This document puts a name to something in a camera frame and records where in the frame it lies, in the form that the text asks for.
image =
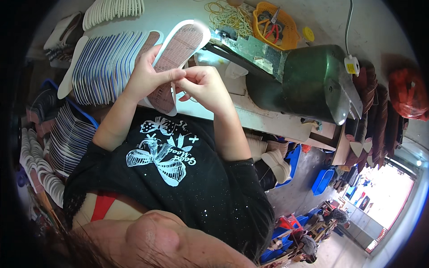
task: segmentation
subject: yellow lid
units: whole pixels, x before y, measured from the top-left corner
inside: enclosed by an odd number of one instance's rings
[[[314,33],[310,28],[305,27],[302,30],[302,34],[304,35],[305,39],[307,39],[308,41],[311,41],[311,42],[314,41]]]

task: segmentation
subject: rubber band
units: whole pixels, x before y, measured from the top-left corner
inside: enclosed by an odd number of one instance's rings
[[[230,6],[226,1],[218,0],[205,4],[204,10],[210,12],[211,29],[216,30],[223,26],[229,26],[240,37],[253,36],[250,18],[244,9]]]

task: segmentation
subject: sewing machine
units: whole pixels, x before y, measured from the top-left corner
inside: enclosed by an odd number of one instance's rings
[[[248,94],[261,109],[337,125],[349,113],[362,116],[362,101],[337,45],[277,51],[252,36],[235,40],[216,30],[204,49],[249,71]]]

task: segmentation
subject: worktable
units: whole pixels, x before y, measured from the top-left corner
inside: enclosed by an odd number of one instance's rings
[[[86,31],[85,35],[89,37],[107,36],[122,31],[146,31],[146,33],[149,33],[151,30],[158,30],[166,37],[173,27],[182,20],[198,19],[208,25],[210,13],[204,10],[204,5],[209,2],[211,1],[197,2],[188,0],[180,1],[180,3],[173,0],[145,1],[145,13],[140,17],[115,18],[113,21],[105,21]],[[217,67],[230,92],[243,127],[283,136],[288,140],[304,144],[309,140],[309,145],[323,148],[323,143],[320,143],[317,139],[309,139],[313,126],[311,124],[302,125],[300,117],[258,108],[247,94],[244,76],[237,79],[225,78],[225,69],[229,64],[228,60],[225,61],[225,64],[218,64],[215,67]],[[177,99],[182,95],[182,93],[177,94]],[[139,104],[148,106],[144,101]],[[177,112],[213,120],[213,113],[205,109],[201,104],[191,100],[186,102],[177,101]],[[325,132],[324,134],[313,130],[316,134],[327,136],[328,139],[334,138],[334,131],[335,125],[326,122],[323,123],[322,132]],[[327,146],[325,148],[335,150],[336,146]]]

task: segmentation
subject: white shoe sole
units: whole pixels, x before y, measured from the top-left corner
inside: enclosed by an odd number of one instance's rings
[[[279,184],[285,183],[290,178],[290,166],[283,160],[279,150],[266,152],[261,157],[271,168]]]

